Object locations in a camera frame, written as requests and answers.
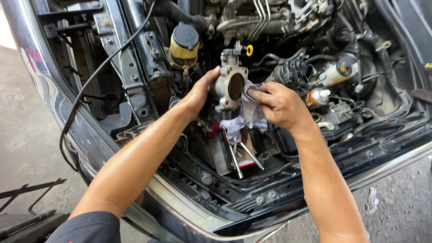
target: car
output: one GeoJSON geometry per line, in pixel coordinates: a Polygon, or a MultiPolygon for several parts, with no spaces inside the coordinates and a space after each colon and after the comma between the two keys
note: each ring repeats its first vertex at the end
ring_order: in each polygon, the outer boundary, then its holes
{"type": "Polygon", "coordinates": [[[0,2],[33,84],[64,131],[65,158],[87,184],[207,70],[222,66],[143,204],[124,212],[153,238],[191,240],[163,220],[170,218],[213,240],[262,242],[308,212],[288,131],[255,122],[241,130],[244,146],[229,144],[221,124],[244,118],[248,81],[278,82],[302,97],[352,191],[432,152],[428,1],[0,2]]]}

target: black sleeve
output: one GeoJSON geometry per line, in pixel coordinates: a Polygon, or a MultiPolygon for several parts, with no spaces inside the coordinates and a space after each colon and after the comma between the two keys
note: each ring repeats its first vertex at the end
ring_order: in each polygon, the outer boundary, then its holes
{"type": "Polygon", "coordinates": [[[80,214],[58,227],[46,243],[119,243],[120,221],[109,212],[80,214]]]}

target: brake fluid reservoir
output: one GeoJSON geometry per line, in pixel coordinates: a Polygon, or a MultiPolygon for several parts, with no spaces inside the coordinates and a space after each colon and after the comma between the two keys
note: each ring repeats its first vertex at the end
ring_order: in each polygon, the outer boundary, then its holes
{"type": "Polygon", "coordinates": [[[198,59],[199,46],[199,35],[196,29],[180,22],[174,28],[168,49],[168,59],[171,66],[175,69],[194,66],[198,59]]]}
{"type": "Polygon", "coordinates": [[[339,60],[336,64],[329,66],[329,68],[320,75],[319,79],[322,80],[321,84],[324,87],[329,87],[350,79],[357,74],[357,72],[357,63],[350,65],[343,60],[339,60]]]}

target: concrete floor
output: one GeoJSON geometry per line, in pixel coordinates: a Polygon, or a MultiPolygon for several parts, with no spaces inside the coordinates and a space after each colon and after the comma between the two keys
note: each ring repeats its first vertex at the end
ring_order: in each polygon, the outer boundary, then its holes
{"type": "MultiPolygon", "coordinates": [[[[78,173],[64,162],[58,149],[60,130],[30,81],[13,49],[0,47],[0,192],[23,184],[40,184],[59,177],[36,206],[37,212],[71,212],[86,190],[78,173]]],[[[432,173],[425,158],[370,186],[377,186],[377,211],[368,216],[368,188],[354,193],[371,242],[432,242],[432,173]]],[[[25,213],[43,192],[19,196],[4,213],[25,213]]],[[[145,242],[147,237],[121,222],[122,242],[145,242]]],[[[316,226],[306,214],[292,220],[268,242],[318,242],[316,226]]]]}

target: yellow dipstick handle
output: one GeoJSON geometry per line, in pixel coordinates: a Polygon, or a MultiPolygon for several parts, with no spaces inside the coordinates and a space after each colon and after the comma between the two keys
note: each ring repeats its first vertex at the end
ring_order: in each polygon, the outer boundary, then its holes
{"type": "Polygon", "coordinates": [[[252,45],[248,45],[246,47],[246,55],[248,57],[252,56],[252,53],[254,52],[254,47],[252,45]]]}

